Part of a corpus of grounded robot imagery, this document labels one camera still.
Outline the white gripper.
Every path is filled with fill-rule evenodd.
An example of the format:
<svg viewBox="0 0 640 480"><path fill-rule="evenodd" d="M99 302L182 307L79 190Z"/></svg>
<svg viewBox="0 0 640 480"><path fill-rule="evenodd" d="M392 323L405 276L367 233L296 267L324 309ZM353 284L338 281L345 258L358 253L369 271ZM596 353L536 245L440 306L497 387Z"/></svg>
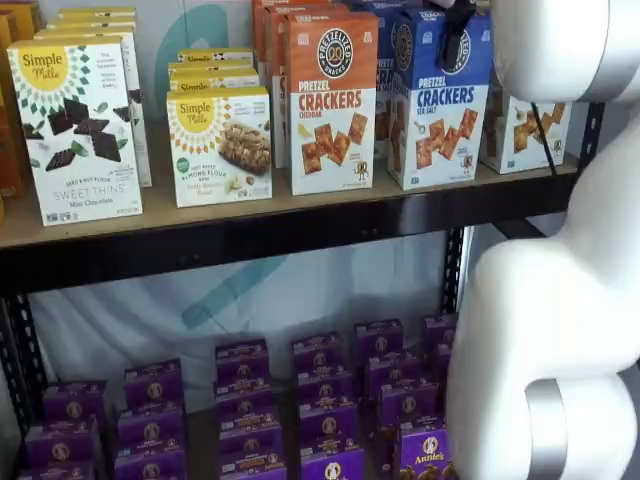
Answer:
<svg viewBox="0 0 640 480"><path fill-rule="evenodd" d="M445 22L438 47L437 64L445 71L453 71L458 64L462 37L471 18L477 13L475 0L425 0L430 7L445 12Z"/></svg>

